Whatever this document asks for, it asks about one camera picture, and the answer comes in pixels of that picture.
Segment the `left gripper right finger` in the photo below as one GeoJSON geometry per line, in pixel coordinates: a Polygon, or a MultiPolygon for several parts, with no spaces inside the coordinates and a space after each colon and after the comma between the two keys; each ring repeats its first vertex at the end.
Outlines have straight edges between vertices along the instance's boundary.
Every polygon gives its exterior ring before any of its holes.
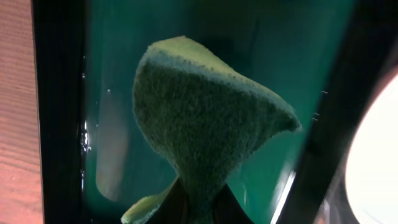
{"type": "Polygon", "coordinates": [[[254,224],[246,215],[228,184],[216,194],[213,201],[214,224],[254,224]]]}

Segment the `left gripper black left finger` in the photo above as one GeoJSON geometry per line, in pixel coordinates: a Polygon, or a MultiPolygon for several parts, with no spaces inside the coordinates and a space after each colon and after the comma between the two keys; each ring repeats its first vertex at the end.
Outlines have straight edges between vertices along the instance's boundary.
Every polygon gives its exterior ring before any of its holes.
{"type": "Polygon", "coordinates": [[[180,178],[177,178],[161,206],[146,224],[189,224],[188,216],[188,195],[180,178]]]}

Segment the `green sponge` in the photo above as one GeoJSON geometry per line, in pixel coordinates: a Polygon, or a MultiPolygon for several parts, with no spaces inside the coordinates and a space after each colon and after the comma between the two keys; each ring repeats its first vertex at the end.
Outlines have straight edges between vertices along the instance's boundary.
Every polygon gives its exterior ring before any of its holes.
{"type": "Polygon", "coordinates": [[[266,141],[302,127],[283,98],[184,35],[148,46],[132,102],[145,140],[177,176],[132,205],[122,223],[146,223],[177,178],[188,195],[189,223],[213,223],[213,201],[232,171],[266,141]]]}

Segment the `white plate with green stain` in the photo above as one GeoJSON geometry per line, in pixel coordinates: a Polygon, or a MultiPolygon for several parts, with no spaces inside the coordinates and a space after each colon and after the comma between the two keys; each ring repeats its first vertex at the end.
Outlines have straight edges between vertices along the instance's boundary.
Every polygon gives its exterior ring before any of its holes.
{"type": "Polygon", "coordinates": [[[348,153],[345,187],[359,223],[397,224],[397,69],[377,84],[348,153]]]}

